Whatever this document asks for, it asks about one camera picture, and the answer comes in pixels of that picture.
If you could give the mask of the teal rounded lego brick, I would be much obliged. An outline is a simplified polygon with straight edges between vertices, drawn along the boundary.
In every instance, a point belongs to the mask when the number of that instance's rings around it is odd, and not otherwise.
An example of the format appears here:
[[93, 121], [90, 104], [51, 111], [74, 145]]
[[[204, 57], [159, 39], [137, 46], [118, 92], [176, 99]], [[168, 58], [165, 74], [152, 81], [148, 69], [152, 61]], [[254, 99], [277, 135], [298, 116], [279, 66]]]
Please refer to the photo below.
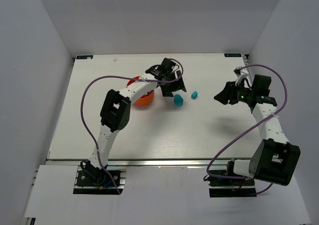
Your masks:
[[182, 96], [180, 94], [176, 94], [173, 97], [173, 102], [174, 102], [175, 105], [181, 107], [181, 106], [183, 106], [184, 100], [183, 100], [183, 98], [182, 98]]

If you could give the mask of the small teal lego brick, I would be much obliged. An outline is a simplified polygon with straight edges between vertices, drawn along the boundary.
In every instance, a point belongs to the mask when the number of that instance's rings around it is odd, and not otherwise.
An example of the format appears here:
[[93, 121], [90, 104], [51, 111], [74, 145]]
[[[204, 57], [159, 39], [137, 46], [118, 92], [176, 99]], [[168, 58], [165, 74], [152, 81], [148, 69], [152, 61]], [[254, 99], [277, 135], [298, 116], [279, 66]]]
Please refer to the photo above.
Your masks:
[[198, 97], [198, 92], [197, 92], [197, 91], [194, 91], [194, 92], [191, 94], [191, 98], [192, 98], [193, 100], [195, 100], [197, 97]]

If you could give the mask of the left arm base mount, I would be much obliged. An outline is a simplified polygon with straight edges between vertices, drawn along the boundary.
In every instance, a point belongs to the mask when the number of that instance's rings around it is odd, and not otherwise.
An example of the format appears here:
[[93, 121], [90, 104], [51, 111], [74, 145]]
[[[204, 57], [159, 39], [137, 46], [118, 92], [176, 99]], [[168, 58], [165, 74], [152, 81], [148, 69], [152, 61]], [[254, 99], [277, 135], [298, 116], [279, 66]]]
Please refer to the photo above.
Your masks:
[[120, 195], [124, 189], [124, 170], [105, 170], [94, 167], [90, 161], [81, 161], [76, 173], [75, 195]]

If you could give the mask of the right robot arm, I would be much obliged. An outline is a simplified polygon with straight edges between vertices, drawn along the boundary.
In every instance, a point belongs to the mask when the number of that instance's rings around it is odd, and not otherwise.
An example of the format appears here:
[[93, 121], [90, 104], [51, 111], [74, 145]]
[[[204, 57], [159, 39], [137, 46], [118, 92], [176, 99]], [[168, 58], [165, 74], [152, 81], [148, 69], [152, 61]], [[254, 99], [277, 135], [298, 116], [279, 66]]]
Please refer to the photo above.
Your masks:
[[214, 99], [220, 103], [248, 105], [251, 114], [259, 123], [261, 143], [250, 160], [231, 159], [225, 176], [240, 179], [257, 179], [286, 186], [290, 183], [301, 151], [285, 136], [276, 117], [277, 102], [270, 97], [271, 77], [255, 75], [250, 88], [244, 82], [227, 82]]

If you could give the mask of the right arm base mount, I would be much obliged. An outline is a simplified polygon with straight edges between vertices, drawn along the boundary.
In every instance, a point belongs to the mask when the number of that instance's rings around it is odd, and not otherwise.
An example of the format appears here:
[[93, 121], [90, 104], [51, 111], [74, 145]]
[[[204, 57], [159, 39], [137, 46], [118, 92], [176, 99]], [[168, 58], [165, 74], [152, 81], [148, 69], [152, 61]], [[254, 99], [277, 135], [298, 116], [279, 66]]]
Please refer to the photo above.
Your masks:
[[236, 158], [230, 159], [224, 169], [217, 169], [210, 165], [209, 172], [203, 180], [208, 182], [209, 196], [211, 198], [248, 198], [256, 197], [255, 181], [244, 179], [242, 175], [235, 174]]

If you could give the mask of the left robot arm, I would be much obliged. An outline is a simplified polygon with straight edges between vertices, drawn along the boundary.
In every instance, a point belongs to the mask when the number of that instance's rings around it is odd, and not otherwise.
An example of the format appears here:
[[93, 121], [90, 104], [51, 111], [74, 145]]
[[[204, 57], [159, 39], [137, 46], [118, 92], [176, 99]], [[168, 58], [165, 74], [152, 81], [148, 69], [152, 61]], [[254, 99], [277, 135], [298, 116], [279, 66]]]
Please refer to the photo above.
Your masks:
[[[161, 89], [164, 97], [173, 97], [173, 93], [180, 90], [186, 92], [183, 73], [184, 69], [180, 62], [173, 58], [164, 58], [161, 64], [151, 66], [138, 78], [102, 76], [87, 86], [81, 99], [80, 114], [84, 127], [95, 143], [95, 149], [88, 159], [94, 168], [106, 170], [115, 138], [129, 123], [131, 105], [156, 88]], [[107, 92], [100, 112], [100, 133], [98, 138], [95, 138], [84, 120], [84, 100], [89, 88], [95, 82], [106, 78], [132, 80], [133, 83], [118, 91], [111, 89]]]

